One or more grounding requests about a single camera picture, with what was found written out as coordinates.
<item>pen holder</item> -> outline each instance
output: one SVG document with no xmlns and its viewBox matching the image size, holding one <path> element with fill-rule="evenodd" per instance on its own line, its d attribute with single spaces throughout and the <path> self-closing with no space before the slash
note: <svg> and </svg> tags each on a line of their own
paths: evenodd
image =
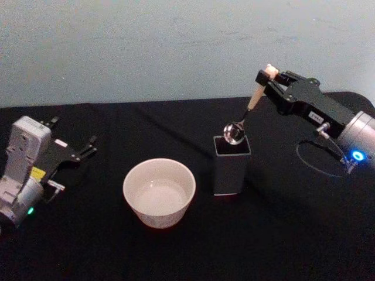
<svg viewBox="0 0 375 281">
<path fill-rule="evenodd" d="M 247 136 L 238 145 L 227 143 L 223 136 L 214 136 L 216 155 L 214 157 L 215 196 L 241 193 L 251 150 Z"/>
</svg>

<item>cable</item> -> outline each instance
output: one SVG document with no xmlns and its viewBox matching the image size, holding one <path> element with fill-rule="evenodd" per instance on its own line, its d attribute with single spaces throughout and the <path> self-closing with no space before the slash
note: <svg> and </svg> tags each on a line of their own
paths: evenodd
<svg viewBox="0 0 375 281">
<path fill-rule="evenodd" d="M 333 140 L 331 140 L 331 138 L 329 138 L 329 140 L 334 144 L 334 146 L 339 150 L 339 152 L 342 154 L 343 157 L 345 157 L 345 154 L 343 153 L 343 151 L 341 150 L 341 148 L 337 145 L 336 142 L 334 142 Z M 314 169 L 315 171 L 317 171 L 318 173 L 321 173 L 321 174 L 325 174 L 326 176 L 329 176 L 329 177 L 336 177 L 336 178 L 340 178 L 340 177 L 343 177 L 343 176 L 340 176 L 340 175 L 337 175 L 337 174 L 331 174 L 331 173 L 328 173 L 328 172 L 325 172 L 313 165 L 311 165 L 310 163 L 308 163 L 305 159 L 302 158 L 300 152 L 299 152 L 299 147 L 302 143 L 311 143 L 311 141 L 308 141 L 308 140 L 303 140 L 299 143 L 297 143 L 297 146 L 295 147 L 295 151 L 296 151 L 296 154 L 298 156 L 298 158 L 302 161 L 303 164 L 305 164 L 306 166 L 310 167 L 311 169 Z"/>
</svg>

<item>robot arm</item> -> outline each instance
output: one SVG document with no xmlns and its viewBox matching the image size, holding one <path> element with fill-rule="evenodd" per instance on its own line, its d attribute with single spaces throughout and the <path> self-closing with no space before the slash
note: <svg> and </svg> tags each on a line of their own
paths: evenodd
<svg viewBox="0 0 375 281">
<path fill-rule="evenodd" d="M 349 159 L 367 161 L 375 169 L 375 119 L 362 111 L 353 112 L 324 95 L 315 78 L 286 71 L 270 79 L 260 70 L 255 80 L 265 86 L 264 94 L 280 114 L 303 117 L 317 127 L 316 134 L 337 139 Z"/>
<path fill-rule="evenodd" d="M 12 126 L 8 161 L 0 179 L 0 223 L 18 227 L 28 211 L 42 198 L 50 202 L 64 186 L 52 180 L 62 168 L 77 168 L 92 157 L 96 137 L 76 152 L 67 143 L 52 139 L 53 118 L 44 124 L 24 116 Z"/>
</svg>

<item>black tablecloth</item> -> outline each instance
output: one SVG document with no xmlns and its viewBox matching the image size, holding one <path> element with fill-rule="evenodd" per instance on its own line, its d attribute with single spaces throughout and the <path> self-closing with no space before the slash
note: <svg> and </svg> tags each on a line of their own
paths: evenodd
<svg viewBox="0 0 375 281">
<path fill-rule="evenodd" d="M 365 98 L 332 93 L 375 116 Z M 79 104 L 0 109 L 0 166 L 11 124 L 22 115 L 61 117 L 54 137 L 98 153 L 49 205 L 0 242 L 0 280 L 375 280 L 375 173 L 326 177 L 306 167 L 296 144 L 314 127 L 280 116 L 262 98 L 246 122 L 252 157 L 242 194 L 214 197 L 213 136 L 239 120 L 248 98 Z M 337 172 L 333 159 L 320 164 Z M 167 157 L 195 175 L 195 197 L 171 229 L 143 225 L 122 196 L 127 172 Z"/>
</svg>

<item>spoon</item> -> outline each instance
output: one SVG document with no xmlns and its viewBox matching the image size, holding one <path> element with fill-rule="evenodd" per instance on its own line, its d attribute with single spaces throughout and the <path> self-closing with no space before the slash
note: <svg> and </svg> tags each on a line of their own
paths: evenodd
<svg viewBox="0 0 375 281">
<path fill-rule="evenodd" d="M 278 69 L 268 64 L 265 72 L 270 75 L 270 79 L 274 79 L 279 73 Z M 242 117 L 241 122 L 230 122 L 224 127 L 224 139 L 231 145 L 240 144 L 245 138 L 244 122 L 248 115 L 248 112 L 257 105 L 260 98 L 263 95 L 265 86 L 259 85 L 254 95 L 251 97 L 250 102 L 247 106 L 246 112 Z"/>
<path fill-rule="evenodd" d="M 240 144 L 245 138 L 244 122 L 248 110 L 246 110 L 241 122 L 230 122 L 224 127 L 224 139 L 231 145 Z"/>
</svg>

